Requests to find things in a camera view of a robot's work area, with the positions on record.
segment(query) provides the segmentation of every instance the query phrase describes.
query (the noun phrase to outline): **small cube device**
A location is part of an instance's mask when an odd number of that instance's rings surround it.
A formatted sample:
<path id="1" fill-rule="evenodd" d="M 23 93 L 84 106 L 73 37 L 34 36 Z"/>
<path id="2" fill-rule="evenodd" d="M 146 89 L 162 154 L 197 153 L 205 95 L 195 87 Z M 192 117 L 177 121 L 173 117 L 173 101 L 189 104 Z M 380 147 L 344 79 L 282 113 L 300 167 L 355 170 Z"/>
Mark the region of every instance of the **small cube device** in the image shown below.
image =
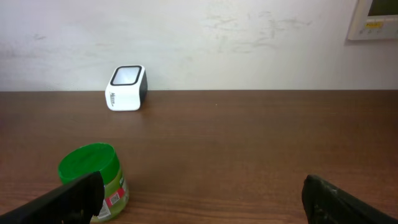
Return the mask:
<path id="1" fill-rule="evenodd" d="M 145 100 L 147 90 L 147 75 L 143 66 L 120 66 L 115 69 L 106 87 L 106 104 L 113 111 L 138 110 Z"/>
<path id="2" fill-rule="evenodd" d="M 348 39 L 398 39 L 398 0 L 359 0 Z"/>

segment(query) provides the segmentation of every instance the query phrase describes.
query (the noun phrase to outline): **green lid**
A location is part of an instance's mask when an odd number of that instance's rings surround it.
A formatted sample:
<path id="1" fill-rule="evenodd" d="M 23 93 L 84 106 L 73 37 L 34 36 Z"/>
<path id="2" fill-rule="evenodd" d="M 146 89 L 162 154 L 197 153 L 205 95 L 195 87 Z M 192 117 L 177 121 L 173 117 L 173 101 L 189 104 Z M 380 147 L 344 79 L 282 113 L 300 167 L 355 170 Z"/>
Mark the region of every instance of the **green lid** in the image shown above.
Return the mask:
<path id="1" fill-rule="evenodd" d="M 111 182 L 120 169 L 118 156 L 113 147 L 106 143 L 94 143 L 69 153 L 58 166 L 62 183 L 91 172 L 100 171 L 104 184 Z"/>

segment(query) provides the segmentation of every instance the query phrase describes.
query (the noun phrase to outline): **yellow label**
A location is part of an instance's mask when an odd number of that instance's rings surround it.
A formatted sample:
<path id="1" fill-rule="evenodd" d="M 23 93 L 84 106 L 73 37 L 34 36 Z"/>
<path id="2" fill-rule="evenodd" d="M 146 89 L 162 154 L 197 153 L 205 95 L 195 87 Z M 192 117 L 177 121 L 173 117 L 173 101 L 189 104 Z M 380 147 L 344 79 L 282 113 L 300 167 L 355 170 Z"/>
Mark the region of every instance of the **yellow label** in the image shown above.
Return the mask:
<path id="1" fill-rule="evenodd" d="M 367 22 L 365 27 L 369 29 L 382 28 L 383 22 Z"/>

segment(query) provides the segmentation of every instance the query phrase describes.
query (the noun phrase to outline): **jar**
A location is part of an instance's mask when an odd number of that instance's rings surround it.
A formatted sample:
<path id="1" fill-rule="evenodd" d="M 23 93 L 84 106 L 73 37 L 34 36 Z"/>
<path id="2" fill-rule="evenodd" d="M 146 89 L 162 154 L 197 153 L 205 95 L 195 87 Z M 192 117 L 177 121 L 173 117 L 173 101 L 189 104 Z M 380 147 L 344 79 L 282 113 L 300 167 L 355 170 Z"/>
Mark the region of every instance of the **jar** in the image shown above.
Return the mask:
<path id="1" fill-rule="evenodd" d="M 99 171 L 104 180 L 105 196 L 99 215 L 92 222 L 108 221 L 118 215 L 129 200 L 129 190 L 116 151 L 106 143 L 94 143 L 69 153 L 62 159 L 58 174 L 63 184 Z"/>

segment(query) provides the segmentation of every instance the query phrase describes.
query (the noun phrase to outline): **gray screen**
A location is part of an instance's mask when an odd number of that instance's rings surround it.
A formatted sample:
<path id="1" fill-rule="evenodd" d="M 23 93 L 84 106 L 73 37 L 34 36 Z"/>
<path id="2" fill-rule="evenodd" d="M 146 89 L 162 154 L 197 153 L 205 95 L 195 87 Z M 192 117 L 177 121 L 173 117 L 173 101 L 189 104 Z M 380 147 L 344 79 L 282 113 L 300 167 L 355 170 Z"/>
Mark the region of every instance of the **gray screen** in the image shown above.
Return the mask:
<path id="1" fill-rule="evenodd" d="M 368 16 L 398 15 L 398 0 L 373 0 Z"/>

